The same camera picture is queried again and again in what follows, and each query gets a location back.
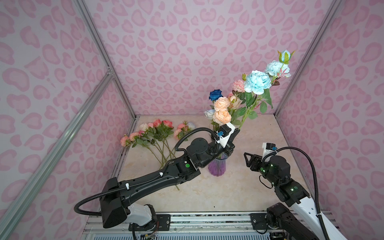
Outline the red pink rose stem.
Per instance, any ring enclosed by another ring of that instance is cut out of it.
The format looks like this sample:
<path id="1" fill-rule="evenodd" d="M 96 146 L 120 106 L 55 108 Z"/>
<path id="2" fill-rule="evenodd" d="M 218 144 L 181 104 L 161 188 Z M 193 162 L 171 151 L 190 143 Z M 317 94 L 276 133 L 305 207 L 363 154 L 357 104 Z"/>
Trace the red pink rose stem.
<path id="1" fill-rule="evenodd" d="M 155 120 L 152 123 L 148 123 L 148 129 L 146 131 L 147 140 L 157 150 L 155 158 L 160 163 L 160 169 L 162 169 L 166 162 L 172 158 L 175 158 L 175 151 L 170 147 L 168 138 L 174 133 L 173 123 L 168 120 L 161 121 Z"/>

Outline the pink carnation double stem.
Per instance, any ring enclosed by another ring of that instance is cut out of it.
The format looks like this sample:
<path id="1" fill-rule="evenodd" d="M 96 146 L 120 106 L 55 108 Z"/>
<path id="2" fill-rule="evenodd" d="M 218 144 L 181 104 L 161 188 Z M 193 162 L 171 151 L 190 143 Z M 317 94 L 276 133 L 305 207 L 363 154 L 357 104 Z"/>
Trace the pink carnation double stem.
<path id="1" fill-rule="evenodd" d="M 233 83 L 232 89 L 235 93 L 245 93 L 245 81 L 244 80 L 236 80 Z"/>

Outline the dark blue artificial rose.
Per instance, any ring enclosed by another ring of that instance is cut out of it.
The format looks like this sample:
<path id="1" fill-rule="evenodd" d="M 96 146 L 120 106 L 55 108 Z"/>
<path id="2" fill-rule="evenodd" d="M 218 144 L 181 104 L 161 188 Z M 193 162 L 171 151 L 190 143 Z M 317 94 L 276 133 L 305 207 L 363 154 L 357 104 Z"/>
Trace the dark blue artificial rose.
<path id="1" fill-rule="evenodd" d="M 209 100 L 212 102 L 215 102 L 216 100 L 218 100 L 221 97 L 223 97 L 222 91 L 220 89 L 216 89 L 216 90 L 213 90 L 212 92 L 210 92 Z"/>

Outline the pink rosebud spray stem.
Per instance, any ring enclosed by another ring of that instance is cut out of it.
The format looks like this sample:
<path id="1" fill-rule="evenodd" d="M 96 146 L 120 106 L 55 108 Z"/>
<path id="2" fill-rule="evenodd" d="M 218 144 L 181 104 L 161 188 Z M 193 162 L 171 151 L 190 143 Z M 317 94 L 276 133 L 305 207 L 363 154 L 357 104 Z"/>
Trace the pink rosebud spray stem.
<path id="1" fill-rule="evenodd" d="M 229 93 L 228 100 L 230 101 L 229 110 L 237 110 L 242 104 L 242 100 L 233 93 Z"/>
<path id="2" fill-rule="evenodd" d="M 181 124 L 178 125 L 177 129 L 174 132 L 174 138 L 177 140 L 180 140 L 183 138 L 190 130 L 187 127 L 187 121 L 183 121 Z"/>

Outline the peach rose stem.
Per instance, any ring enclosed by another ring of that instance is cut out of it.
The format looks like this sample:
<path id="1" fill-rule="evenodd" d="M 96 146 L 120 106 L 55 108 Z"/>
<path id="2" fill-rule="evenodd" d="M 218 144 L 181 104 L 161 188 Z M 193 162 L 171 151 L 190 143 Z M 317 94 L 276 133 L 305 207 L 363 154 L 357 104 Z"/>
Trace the peach rose stem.
<path id="1" fill-rule="evenodd" d="M 226 97 L 219 97 L 214 103 L 213 113 L 213 128 L 217 131 L 220 126 L 228 124 L 232 120 L 232 116 L 229 113 L 230 101 Z"/>

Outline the diagonal aluminium frame bar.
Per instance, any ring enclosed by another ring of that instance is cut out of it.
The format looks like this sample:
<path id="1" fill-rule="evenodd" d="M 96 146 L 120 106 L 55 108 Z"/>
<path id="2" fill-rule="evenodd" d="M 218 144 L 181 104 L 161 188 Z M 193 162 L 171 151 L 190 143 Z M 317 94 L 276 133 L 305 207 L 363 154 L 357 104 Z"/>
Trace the diagonal aluminium frame bar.
<path id="1" fill-rule="evenodd" d="M 23 190 L 12 202 L 6 213 L 1 219 L 1 239 L 10 238 L 19 222 L 22 220 L 30 205 L 39 194 L 40 190 L 48 180 L 54 168 L 64 156 L 68 147 L 80 131 L 81 127 L 93 111 L 95 105 L 100 100 L 104 91 L 108 88 L 113 80 L 114 75 L 107 73 L 102 81 L 98 84 L 83 106 L 79 109 L 76 116 L 70 122 L 61 137 L 53 145 L 50 152 L 43 159 L 43 162 L 37 168 L 36 172 L 31 176 L 25 184 Z"/>

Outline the purple blue glass vase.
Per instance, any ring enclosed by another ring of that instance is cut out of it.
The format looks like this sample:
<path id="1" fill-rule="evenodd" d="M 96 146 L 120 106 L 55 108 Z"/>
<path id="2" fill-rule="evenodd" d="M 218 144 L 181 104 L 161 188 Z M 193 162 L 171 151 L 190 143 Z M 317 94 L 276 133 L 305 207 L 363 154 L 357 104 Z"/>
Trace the purple blue glass vase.
<path id="1" fill-rule="evenodd" d="M 226 172 L 226 160 L 228 157 L 229 156 L 226 153 L 222 153 L 211 163 L 209 163 L 208 170 L 210 174 L 215 177 L 222 176 Z"/>

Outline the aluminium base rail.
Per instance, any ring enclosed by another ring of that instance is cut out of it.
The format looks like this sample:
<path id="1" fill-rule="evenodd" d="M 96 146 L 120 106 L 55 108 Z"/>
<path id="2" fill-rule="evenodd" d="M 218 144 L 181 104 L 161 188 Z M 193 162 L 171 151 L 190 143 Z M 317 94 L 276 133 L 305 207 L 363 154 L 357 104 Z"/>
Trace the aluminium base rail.
<path id="1" fill-rule="evenodd" d="M 159 213 L 160 223 L 145 230 L 124 222 L 105 229 L 100 217 L 90 217 L 82 240 L 293 240 L 282 227 L 269 227 L 265 211 Z"/>

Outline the aluminium frame corner post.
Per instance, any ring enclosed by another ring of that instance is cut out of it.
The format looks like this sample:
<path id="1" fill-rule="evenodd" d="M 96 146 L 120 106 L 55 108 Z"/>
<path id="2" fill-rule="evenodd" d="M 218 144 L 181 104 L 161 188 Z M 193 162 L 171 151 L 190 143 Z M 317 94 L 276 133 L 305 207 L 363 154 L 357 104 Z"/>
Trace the aluminium frame corner post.
<path id="1" fill-rule="evenodd" d="M 295 72 L 292 81 L 289 83 L 286 91 L 283 94 L 281 102 L 279 103 L 278 107 L 276 108 L 276 111 L 274 112 L 275 118 L 281 115 L 284 106 L 289 100 L 289 96 L 291 95 L 292 91 L 294 90 L 295 86 L 300 80 L 300 77 L 303 74 L 306 66 L 310 63 L 312 56 L 315 54 L 315 51 L 317 50 L 317 47 L 321 43 L 324 35 L 327 33 L 327 30 L 332 25 L 335 17 L 337 16 L 338 12 L 342 8 L 342 5 L 344 2 L 345 1 L 342 1 L 342 0 L 334 0 L 331 2 L 331 5 L 328 11 L 326 12 L 325 17 L 323 18 L 320 26 L 318 27 L 318 30 L 316 31 L 313 39 L 311 40 L 309 47 L 303 56 L 302 61 L 298 65 L 297 71 Z"/>
<path id="2" fill-rule="evenodd" d="M 118 92 L 120 96 L 123 98 L 123 102 L 128 109 L 131 117 L 133 120 L 136 120 L 137 115 L 135 114 L 133 107 L 128 99 L 128 96 L 123 88 L 123 85 L 120 81 L 120 78 L 118 77 L 118 74 L 116 72 L 116 69 L 111 61 L 111 58 L 107 52 L 106 46 L 103 43 L 103 40 L 101 38 L 101 35 L 98 32 L 98 29 L 96 27 L 96 24 L 91 16 L 91 13 L 87 7 L 87 4 L 83 0 L 74 0 L 73 3 L 75 4 L 77 11 L 80 15 L 80 17 L 83 19 L 86 28 L 88 29 L 93 42 L 96 46 L 96 49 L 98 50 L 102 60 L 105 63 L 106 68 L 108 69 L 108 73 L 112 75 L 113 81 L 118 89 Z"/>

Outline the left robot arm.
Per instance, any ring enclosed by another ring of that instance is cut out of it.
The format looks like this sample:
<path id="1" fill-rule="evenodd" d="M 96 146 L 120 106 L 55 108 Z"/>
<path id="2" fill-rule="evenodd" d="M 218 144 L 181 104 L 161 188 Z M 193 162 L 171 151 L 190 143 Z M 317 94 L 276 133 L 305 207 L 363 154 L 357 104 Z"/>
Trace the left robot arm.
<path id="1" fill-rule="evenodd" d="M 126 220 L 145 226 L 155 220 L 151 205 L 137 205 L 136 201 L 161 189 L 181 185 L 200 175 L 200 170 L 221 154 L 230 156 L 235 148 L 233 140 L 240 129 L 225 124 L 214 132 L 209 128 L 196 128 L 188 132 L 175 145 L 180 157 L 167 161 L 165 166 L 145 176 L 121 181 L 109 179 L 100 197 L 103 227 L 109 229 Z"/>

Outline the pink green carnation stem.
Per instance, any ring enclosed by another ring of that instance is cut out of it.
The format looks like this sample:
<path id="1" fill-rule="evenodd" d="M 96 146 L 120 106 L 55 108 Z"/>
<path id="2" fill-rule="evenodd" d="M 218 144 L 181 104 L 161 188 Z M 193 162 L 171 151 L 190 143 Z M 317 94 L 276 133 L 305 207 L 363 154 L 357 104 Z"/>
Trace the pink green carnation stem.
<path id="1" fill-rule="evenodd" d="M 124 148 L 141 146 L 154 155 L 155 159 L 160 164 L 160 168 L 164 166 L 164 154 L 162 153 L 157 140 L 148 130 L 140 130 L 138 132 L 133 132 L 130 135 L 124 135 L 120 140 L 120 144 Z"/>

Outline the aluminium frame corner post right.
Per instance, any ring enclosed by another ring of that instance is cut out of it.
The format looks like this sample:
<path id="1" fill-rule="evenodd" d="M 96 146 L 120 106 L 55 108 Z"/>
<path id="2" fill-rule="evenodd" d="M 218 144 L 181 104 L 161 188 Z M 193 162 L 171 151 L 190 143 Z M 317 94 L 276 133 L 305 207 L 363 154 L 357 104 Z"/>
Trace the aluminium frame corner post right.
<path id="1" fill-rule="evenodd" d="M 291 95 L 292 91 L 294 90 L 295 86 L 300 80 L 300 77 L 303 74 L 306 66 L 310 63 L 312 56 L 315 54 L 315 51 L 317 50 L 317 47 L 321 43 L 324 35 L 327 33 L 327 30 L 332 25 L 335 17 L 337 16 L 338 12 L 342 8 L 342 5 L 344 2 L 345 1 L 342 1 L 342 0 L 334 0 L 331 2 L 331 5 L 328 11 L 326 12 L 325 17 L 323 18 L 320 26 L 318 27 L 318 30 L 316 31 L 313 39 L 311 40 L 309 47 L 303 56 L 302 61 L 298 65 L 297 71 L 295 72 L 292 81 L 289 83 L 286 91 L 283 94 L 281 102 L 279 103 L 278 107 L 276 108 L 276 111 L 274 112 L 275 118 L 281 115 L 284 106 L 289 100 L 289 96 Z"/>

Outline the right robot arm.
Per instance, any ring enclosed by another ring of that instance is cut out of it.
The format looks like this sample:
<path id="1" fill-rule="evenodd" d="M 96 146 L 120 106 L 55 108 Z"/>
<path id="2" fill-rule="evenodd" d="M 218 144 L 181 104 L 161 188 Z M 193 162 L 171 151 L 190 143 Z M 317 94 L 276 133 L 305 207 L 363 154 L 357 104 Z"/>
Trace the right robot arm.
<path id="1" fill-rule="evenodd" d="M 270 228 L 280 228 L 295 240 L 345 240 L 346 237 L 316 207 L 315 199 L 291 178 L 291 166 L 281 156 L 263 157 L 244 153 L 251 171 L 271 183 L 281 201 L 267 208 L 266 222 Z"/>

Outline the aluminium frame corner post left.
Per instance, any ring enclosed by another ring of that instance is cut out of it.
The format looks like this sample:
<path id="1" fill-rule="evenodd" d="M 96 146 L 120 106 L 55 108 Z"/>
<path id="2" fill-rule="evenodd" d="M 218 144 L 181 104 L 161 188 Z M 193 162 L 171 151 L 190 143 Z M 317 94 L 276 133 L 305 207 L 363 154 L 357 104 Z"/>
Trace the aluminium frame corner post left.
<path id="1" fill-rule="evenodd" d="M 108 69 L 108 73 L 112 75 L 113 81 L 118 89 L 118 92 L 120 96 L 123 98 L 123 102 L 128 109 L 131 117 L 133 120 L 136 120 L 137 115 L 135 114 L 133 107 L 128 99 L 128 96 L 123 88 L 123 85 L 120 81 L 120 78 L 118 77 L 118 74 L 116 72 L 116 69 L 111 61 L 111 58 L 107 52 L 106 46 L 103 43 L 103 40 L 101 38 L 101 35 L 98 32 L 98 29 L 96 27 L 96 24 L 91 16 L 91 13 L 87 7 L 87 4 L 83 0 L 74 0 L 73 3 L 75 4 L 77 11 L 80 15 L 80 17 L 83 19 L 86 28 L 88 29 L 93 42 L 96 46 L 96 49 L 98 50 L 102 60 L 105 63 L 106 68 Z"/>

